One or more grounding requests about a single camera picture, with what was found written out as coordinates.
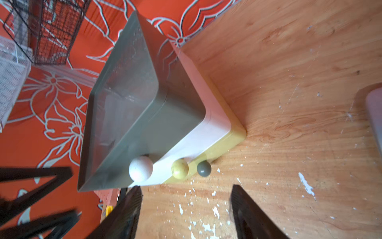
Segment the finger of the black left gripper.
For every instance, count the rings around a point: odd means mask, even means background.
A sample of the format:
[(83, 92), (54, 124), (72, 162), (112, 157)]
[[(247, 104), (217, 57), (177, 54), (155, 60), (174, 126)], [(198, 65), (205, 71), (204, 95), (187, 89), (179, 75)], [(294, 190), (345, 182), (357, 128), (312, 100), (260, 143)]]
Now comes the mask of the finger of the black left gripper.
[(46, 239), (62, 239), (79, 221), (76, 210), (69, 210), (1, 230), (1, 239), (32, 239), (50, 231)]
[(2, 167), (1, 225), (24, 212), (72, 176), (70, 167)]

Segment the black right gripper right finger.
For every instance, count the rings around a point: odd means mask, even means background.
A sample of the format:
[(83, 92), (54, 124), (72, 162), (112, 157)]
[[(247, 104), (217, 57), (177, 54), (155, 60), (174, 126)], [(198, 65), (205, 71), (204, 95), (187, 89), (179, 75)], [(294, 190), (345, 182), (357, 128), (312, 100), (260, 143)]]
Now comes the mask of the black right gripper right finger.
[(230, 216), (239, 239), (287, 239), (288, 236), (265, 214), (251, 196), (234, 184), (230, 194)]

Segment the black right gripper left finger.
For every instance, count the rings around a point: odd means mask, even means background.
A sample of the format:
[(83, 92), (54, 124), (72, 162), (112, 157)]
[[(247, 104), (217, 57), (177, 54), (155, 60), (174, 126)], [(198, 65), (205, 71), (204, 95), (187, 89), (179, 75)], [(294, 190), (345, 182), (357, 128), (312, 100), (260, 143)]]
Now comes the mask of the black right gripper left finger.
[(134, 239), (142, 205), (141, 187), (134, 186), (88, 239)]

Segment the yellow bottom drawer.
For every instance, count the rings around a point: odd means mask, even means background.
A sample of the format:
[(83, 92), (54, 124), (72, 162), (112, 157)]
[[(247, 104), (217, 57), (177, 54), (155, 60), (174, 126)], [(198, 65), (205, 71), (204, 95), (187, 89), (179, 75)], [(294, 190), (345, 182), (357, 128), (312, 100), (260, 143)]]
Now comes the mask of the yellow bottom drawer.
[(184, 159), (188, 163), (188, 174), (180, 179), (172, 175), (164, 181), (165, 184), (179, 183), (196, 174), (208, 177), (212, 162), (247, 136), (244, 126), (213, 82), (201, 75), (192, 76), (191, 80), (206, 106), (206, 117), (181, 141), (185, 143), (181, 149), (186, 152), (176, 159)]

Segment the white drawer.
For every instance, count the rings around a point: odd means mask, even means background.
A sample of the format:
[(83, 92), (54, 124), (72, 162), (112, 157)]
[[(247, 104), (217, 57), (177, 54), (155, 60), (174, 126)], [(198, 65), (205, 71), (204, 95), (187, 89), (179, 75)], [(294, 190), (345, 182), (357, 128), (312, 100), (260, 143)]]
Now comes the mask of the white drawer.
[(206, 107), (203, 121), (158, 162), (153, 173), (131, 186), (151, 186), (184, 181), (198, 173), (199, 165), (211, 164), (246, 137), (246, 131), (211, 80), (200, 74), (193, 61), (177, 49), (193, 86)]

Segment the silver slim mouse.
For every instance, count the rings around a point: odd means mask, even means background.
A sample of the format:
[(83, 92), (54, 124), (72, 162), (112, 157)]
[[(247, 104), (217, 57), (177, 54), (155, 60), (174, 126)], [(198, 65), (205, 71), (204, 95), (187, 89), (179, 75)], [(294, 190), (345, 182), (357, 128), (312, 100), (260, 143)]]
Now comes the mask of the silver slim mouse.
[(379, 154), (382, 155), (382, 89), (372, 90), (366, 96), (366, 109)]

